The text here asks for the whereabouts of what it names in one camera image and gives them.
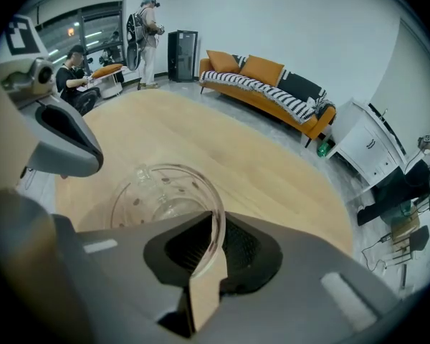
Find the black shirt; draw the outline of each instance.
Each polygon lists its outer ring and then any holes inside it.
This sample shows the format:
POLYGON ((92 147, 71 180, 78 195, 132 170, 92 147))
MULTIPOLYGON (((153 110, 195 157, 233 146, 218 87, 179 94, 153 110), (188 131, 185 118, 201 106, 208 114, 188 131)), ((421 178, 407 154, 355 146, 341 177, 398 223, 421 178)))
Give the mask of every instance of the black shirt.
POLYGON ((67 81, 71 79, 77 79, 77 77, 71 69, 67 68, 65 65, 62 65, 59 70, 57 70, 56 86, 58 93, 60 93, 60 97, 63 100, 66 100, 68 103, 71 103, 73 98, 79 94, 77 88, 67 87, 67 81))

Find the clear plastic container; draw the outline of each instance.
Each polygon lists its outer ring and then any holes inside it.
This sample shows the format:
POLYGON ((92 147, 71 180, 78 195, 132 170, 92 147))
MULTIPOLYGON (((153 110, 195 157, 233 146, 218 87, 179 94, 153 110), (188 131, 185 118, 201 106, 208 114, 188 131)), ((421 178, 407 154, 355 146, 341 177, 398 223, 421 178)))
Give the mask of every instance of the clear plastic container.
POLYGON ((165 221, 198 211, 212 212, 211 243, 193 272, 201 274, 222 247, 226 220, 216 189, 198 171, 179 164, 140 165, 113 193, 104 227, 165 221))

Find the chair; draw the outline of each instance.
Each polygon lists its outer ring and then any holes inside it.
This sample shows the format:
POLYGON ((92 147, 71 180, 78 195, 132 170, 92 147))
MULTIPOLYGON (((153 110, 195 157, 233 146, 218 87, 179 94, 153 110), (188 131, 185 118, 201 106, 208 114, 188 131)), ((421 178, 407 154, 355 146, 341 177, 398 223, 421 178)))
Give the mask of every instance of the chair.
POLYGON ((395 250, 395 252, 401 251, 402 249, 407 249, 409 247, 409 252, 402 254, 400 256, 394 257, 392 260, 399 259, 400 257, 404 257, 409 255, 409 258, 406 260, 401 260, 400 262, 397 262, 395 265, 403 264, 404 262, 407 262, 413 258, 412 253, 414 251, 422 251, 424 250, 425 246, 427 245, 427 242, 429 241, 430 233, 428 226, 423 226, 419 228, 417 231, 414 231, 406 238, 403 238, 397 242, 395 242, 393 245, 399 244, 404 241, 408 241, 408 244, 404 247, 400 247, 399 249, 395 250))

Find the white pants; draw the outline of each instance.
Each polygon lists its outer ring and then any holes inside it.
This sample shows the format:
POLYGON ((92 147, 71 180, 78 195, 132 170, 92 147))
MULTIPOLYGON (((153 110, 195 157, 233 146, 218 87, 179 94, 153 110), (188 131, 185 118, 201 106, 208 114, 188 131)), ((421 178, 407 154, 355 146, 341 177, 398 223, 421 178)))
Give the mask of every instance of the white pants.
POLYGON ((155 84, 155 53, 156 48, 147 46, 140 53, 145 61, 145 69, 143 70, 142 82, 146 85, 155 84))

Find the black pants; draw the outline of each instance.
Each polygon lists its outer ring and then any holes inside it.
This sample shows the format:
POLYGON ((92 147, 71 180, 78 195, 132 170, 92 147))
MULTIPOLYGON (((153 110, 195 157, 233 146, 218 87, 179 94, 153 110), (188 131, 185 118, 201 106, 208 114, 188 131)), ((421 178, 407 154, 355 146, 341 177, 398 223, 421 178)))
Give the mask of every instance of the black pants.
POLYGON ((383 197, 376 200, 373 205, 358 212, 357 222, 359 226, 372 221, 404 201, 421 197, 429 192, 429 167, 424 161, 417 162, 406 174, 406 177, 398 168, 395 172, 397 174, 392 182, 380 190, 383 197))
POLYGON ((81 116, 84 116, 94 108, 98 98, 100 98, 100 90, 94 87, 70 98, 68 103, 71 104, 81 116))

